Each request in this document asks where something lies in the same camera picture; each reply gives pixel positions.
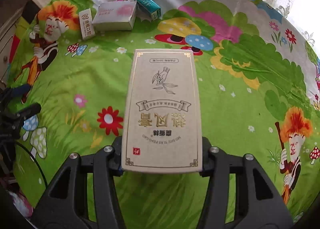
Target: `cartoon character with orange hair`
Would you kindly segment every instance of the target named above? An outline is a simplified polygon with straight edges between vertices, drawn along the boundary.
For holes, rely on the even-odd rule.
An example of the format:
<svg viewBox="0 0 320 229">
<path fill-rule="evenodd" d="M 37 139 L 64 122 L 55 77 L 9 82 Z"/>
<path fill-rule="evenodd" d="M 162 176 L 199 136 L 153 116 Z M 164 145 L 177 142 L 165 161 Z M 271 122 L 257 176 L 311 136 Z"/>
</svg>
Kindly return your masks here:
<svg viewBox="0 0 320 229">
<path fill-rule="evenodd" d="M 287 110 L 281 130 L 279 123 L 276 123 L 282 147 L 281 160 L 279 163 L 280 173 L 284 176 L 284 190 L 282 198 L 287 204 L 292 190 L 295 188 L 301 171 L 300 150 L 306 137 L 312 133 L 312 124 L 303 115 L 298 107 L 291 107 Z M 290 161 L 287 161 L 287 151 L 284 143 L 289 142 Z"/>
<path fill-rule="evenodd" d="M 34 43 L 34 57 L 21 67 L 21 72 L 29 68 L 27 83 L 33 86 L 39 74 L 46 70 L 55 59 L 59 49 L 57 40 L 68 29 L 79 29 L 79 16 L 76 14 L 77 7 L 68 1 L 55 1 L 51 5 L 41 9 L 36 18 L 36 25 L 29 34 L 30 42 Z M 45 20 L 44 37 L 39 37 L 39 20 Z M 25 103 L 28 93 L 22 96 L 21 102 Z"/>
</svg>

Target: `gold border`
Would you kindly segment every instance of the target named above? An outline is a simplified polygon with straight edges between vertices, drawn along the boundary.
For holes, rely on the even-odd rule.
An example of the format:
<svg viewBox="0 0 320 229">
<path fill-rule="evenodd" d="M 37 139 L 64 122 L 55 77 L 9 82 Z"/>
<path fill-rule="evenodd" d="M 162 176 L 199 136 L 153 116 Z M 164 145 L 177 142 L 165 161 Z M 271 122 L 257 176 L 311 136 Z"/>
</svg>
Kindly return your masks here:
<svg viewBox="0 0 320 229">
<path fill-rule="evenodd" d="M 189 52 L 169 52 L 169 51 L 163 51 L 163 52 L 159 52 L 159 51 L 156 51 L 156 52 L 149 52 L 149 51 L 145 51 L 145 52 L 137 52 L 137 57 L 136 57 L 136 61 L 134 63 L 134 69 L 133 69 L 133 76 L 132 76 L 132 87 L 133 87 L 133 81 L 134 81 L 134 76 L 135 76 L 135 72 L 136 72 L 136 66 L 137 66 L 137 61 L 138 61 L 138 57 L 140 57 L 141 55 L 143 55 L 144 53 L 177 53 L 177 54 L 184 54 L 186 55 L 188 58 L 190 58 L 190 66 L 191 66 L 191 75 L 192 75 L 192 85 L 193 85 L 193 88 L 195 87 L 195 84 L 194 84 L 194 76 L 193 76 L 193 68 L 192 68 L 192 61 L 191 61 L 191 53 Z M 129 134 L 129 120 L 130 120 L 130 110 L 131 110 L 131 102 L 132 102 L 132 90 L 131 89 L 131 96 L 130 96 L 130 103 L 129 103 L 129 114 L 128 114 L 128 128 L 127 128 L 127 138 L 126 138 L 126 147 L 125 147 L 125 157 L 126 157 L 126 160 L 128 159 L 127 158 L 127 152 L 128 152 L 128 134 Z M 194 98 L 194 105 L 196 107 L 196 91 L 195 89 L 193 89 L 193 98 Z M 197 158 L 194 159 L 193 163 L 195 163 L 195 161 L 197 162 L 198 160 L 198 155 L 199 155 L 199 150 L 198 150 L 198 145 L 199 145 L 199 141 L 198 141 L 198 134 L 199 134 L 199 130 L 198 130 L 198 123 L 196 124 L 197 126 Z M 138 166 L 138 165 L 133 165 L 135 167 L 143 167 L 143 168 L 188 168 L 191 166 L 191 163 L 190 163 L 190 166 L 188 167 L 147 167 L 147 166 Z"/>
</svg>

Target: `red square logo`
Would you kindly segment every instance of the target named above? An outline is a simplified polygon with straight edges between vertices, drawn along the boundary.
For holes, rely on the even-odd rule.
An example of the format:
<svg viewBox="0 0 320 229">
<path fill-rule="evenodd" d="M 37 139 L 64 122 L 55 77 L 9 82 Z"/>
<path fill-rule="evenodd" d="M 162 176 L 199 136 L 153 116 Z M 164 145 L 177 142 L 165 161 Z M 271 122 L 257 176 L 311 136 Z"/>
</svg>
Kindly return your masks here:
<svg viewBox="0 0 320 229">
<path fill-rule="evenodd" d="M 140 148 L 133 148 L 133 155 L 140 155 Z"/>
</svg>

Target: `flower center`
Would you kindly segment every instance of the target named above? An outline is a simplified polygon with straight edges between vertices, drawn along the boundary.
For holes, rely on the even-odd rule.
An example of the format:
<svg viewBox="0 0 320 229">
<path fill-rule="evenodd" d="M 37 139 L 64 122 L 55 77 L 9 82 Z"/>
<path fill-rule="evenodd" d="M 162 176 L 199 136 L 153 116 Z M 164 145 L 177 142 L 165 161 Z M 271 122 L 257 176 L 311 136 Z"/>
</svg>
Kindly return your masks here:
<svg viewBox="0 0 320 229">
<path fill-rule="evenodd" d="M 113 123 L 113 117 L 111 114 L 107 113 L 105 116 L 104 116 L 104 121 L 107 123 L 107 124 L 111 124 Z"/>
</svg>

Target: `round table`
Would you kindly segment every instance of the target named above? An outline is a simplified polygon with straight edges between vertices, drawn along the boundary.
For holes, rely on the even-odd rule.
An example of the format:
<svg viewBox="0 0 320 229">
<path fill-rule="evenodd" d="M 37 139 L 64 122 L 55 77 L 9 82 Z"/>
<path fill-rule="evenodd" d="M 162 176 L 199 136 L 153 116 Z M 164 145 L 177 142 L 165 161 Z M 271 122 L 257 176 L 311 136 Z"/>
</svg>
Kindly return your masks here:
<svg viewBox="0 0 320 229">
<path fill-rule="evenodd" d="M 19 20 L 8 85 L 33 87 L 23 104 L 16 100 L 10 108 L 41 104 L 41 112 L 25 122 L 20 141 L 46 179 L 70 153 L 95 153 L 122 134 L 135 49 L 194 49 L 198 45 L 186 37 L 196 32 L 210 43 L 194 52 L 203 136 L 228 154 L 252 153 L 292 216 L 301 216 L 320 190 L 320 62 L 302 35 L 262 0 L 154 0 L 161 19 L 150 21 L 139 13 L 132 31 L 100 32 L 83 41 L 78 13 L 91 8 L 94 16 L 105 1 L 116 0 L 32 0 Z M 48 24 L 60 30 L 53 37 L 44 34 Z M 34 53 L 45 57 L 36 63 Z M 107 114 L 112 121 L 106 121 Z M 44 182 L 21 149 L 14 173 L 36 206 Z M 195 228 L 208 179 L 125 172 L 115 184 L 127 228 Z M 234 206 L 235 177 L 230 176 L 227 222 Z M 95 220 L 92 176 L 88 209 Z"/>
</svg>

